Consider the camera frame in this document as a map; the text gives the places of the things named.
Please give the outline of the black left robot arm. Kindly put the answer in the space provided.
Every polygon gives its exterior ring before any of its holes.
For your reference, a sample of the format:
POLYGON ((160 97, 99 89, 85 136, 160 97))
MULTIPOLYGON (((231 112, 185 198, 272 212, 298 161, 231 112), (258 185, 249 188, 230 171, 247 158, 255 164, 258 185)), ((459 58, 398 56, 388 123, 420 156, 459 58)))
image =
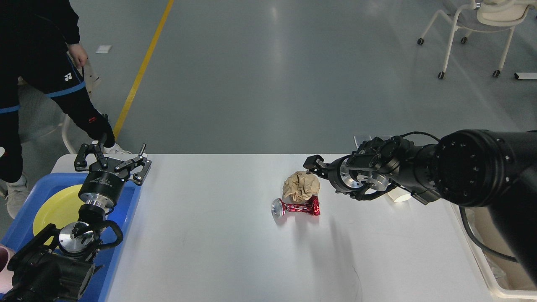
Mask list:
POLYGON ((77 302, 100 269, 99 252, 122 243, 123 231, 108 215, 129 180, 143 184, 151 161, 144 154, 146 144, 126 161, 106 157, 105 140, 106 134, 96 144, 81 145, 73 163, 77 172, 88 171, 78 192, 77 220, 62 228, 48 224, 7 262, 14 275, 4 302, 77 302))

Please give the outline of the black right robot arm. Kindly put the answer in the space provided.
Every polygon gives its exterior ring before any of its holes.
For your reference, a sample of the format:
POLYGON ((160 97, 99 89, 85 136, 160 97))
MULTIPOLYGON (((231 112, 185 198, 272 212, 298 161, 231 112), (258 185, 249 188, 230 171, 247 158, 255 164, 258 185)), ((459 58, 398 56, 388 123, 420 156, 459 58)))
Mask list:
POLYGON ((445 199, 460 208, 487 208, 513 259, 535 283, 536 144, 534 130, 459 130, 424 146, 405 135, 375 137, 331 163, 309 156, 303 167, 355 200, 400 187, 425 205, 445 199))

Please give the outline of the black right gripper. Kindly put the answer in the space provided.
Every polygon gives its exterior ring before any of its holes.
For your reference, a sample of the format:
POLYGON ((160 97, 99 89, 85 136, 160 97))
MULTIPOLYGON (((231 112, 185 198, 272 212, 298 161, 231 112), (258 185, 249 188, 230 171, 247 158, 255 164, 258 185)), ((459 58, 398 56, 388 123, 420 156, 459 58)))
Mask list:
POLYGON ((335 188, 336 193, 346 195, 364 195, 365 185, 352 178, 352 174, 347 168, 347 160, 351 155, 347 155, 326 163, 320 155, 312 155, 305 159, 303 168, 307 174, 314 174, 319 178, 328 179, 335 188))

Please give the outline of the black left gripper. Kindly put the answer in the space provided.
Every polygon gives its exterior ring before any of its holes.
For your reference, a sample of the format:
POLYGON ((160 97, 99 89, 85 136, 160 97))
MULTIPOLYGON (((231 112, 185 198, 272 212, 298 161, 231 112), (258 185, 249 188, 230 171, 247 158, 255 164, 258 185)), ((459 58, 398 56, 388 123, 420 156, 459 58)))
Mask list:
POLYGON ((106 139, 107 134, 103 133, 97 143, 82 144, 73 167, 76 172, 89 172, 78 192, 79 199, 101 208, 114 208, 127 180, 141 186, 152 162, 146 156, 145 143, 138 155, 129 160, 107 159, 102 152, 106 139), (93 155, 96 162, 88 164, 89 155, 93 155))

